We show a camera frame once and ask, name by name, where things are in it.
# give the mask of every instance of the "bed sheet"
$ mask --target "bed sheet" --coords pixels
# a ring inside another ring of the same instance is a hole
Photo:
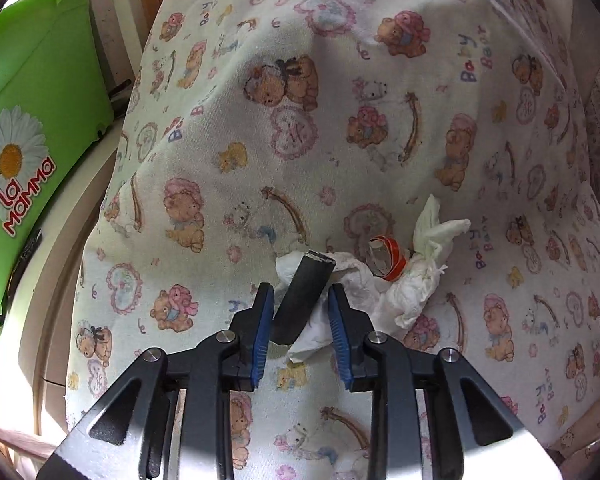
[[[164,0],[84,250],[69,427],[143,349],[227,327],[277,255],[407,247],[431,193],[472,230],[394,336],[458,348],[548,446],[600,396],[600,206],[544,0]],[[331,349],[285,353],[232,395],[236,477],[363,478],[370,397]]]

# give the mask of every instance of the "yellow flower center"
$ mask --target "yellow flower center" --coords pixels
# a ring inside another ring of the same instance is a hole
[[[17,144],[7,144],[0,153],[0,174],[13,178],[22,167],[22,150]]]

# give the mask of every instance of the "la mamma logo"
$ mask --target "la mamma logo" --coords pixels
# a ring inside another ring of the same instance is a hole
[[[40,185],[56,170],[36,117],[19,106],[0,113],[0,220],[11,237],[31,207]]]

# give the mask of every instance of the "green bucket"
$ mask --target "green bucket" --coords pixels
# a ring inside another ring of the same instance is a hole
[[[89,0],[9,0],[0,12],[0,316],[45,204],[112,121]]]

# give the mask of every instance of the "crumpled paper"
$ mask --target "crumpled paper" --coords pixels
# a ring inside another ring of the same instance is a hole
[[[440,275],[447,268],[444,263],[453,250],[453,239],[471,227],[467,219],[441,224],[439,212],[440,202],[430,195],[413,231],[414,253],[400,278],[393,283],[374,276],[353,254],[328,253],[336,266],[304,330],[289,349],[289,359],[295,363],[305,361],[332,342],[327,314],[327,293],[332,283],[342,284],[350,306],[366,312],[375,330],[387,334],[409,330],[438,288]],[[304,253],[293,251],[276,259],[280,278],[276,294],[286,291],[303,256]]]

